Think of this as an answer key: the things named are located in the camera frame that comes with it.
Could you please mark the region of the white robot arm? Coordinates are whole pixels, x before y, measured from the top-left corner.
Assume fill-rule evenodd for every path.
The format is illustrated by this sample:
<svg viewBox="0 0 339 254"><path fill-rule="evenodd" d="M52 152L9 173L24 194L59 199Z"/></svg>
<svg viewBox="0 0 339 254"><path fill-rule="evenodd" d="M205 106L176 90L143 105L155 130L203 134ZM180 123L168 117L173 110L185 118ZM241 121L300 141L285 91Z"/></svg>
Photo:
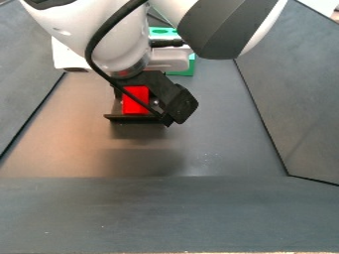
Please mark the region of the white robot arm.
<svg viewBox="0 0 339 254"><path fill-rule="evenodd" d="M52 38L79 56L93 33L131 0L19 0ZM181 69L179 55L155 54L147 11L155 9L177 30L193 53L207 60L231 60L249 51L271 29L287 0L141 0L103 37L93 61L127 77L151 67Z"/></svg>

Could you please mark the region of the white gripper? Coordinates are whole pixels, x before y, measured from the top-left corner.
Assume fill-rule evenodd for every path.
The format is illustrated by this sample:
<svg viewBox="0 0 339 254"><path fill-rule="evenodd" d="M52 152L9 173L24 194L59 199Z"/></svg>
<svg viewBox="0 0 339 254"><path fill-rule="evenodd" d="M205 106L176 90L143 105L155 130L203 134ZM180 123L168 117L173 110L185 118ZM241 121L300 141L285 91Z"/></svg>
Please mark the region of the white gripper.
<svg viewBox="0 0 339 254"><path fill-rule="evenodd" d="M79 55L68 48L56 38L52 38L52 50L55 68L65 71L91 70L85 61L85 57ZM108 51L108 59L92 59L95 64L104 72L121 73L123 71L137 72L139 70L149 70L147 68L151 60L152 49L141 51L136 50L125 52L120 56L113 50Z"/></svg>

